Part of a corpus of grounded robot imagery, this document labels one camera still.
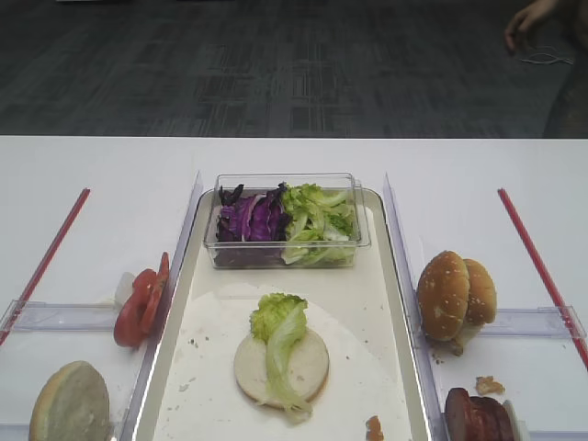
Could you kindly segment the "background person hand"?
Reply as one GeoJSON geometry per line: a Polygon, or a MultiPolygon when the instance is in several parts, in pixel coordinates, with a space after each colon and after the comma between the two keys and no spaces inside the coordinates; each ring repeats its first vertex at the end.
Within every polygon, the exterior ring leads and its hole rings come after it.
{"type": "Polygon", "coordinates": [[[529,44],[531,36],[558,9],[558,0],[536,0],[519,10],[504,30],[507,52],[514,55],[529,44]]]}

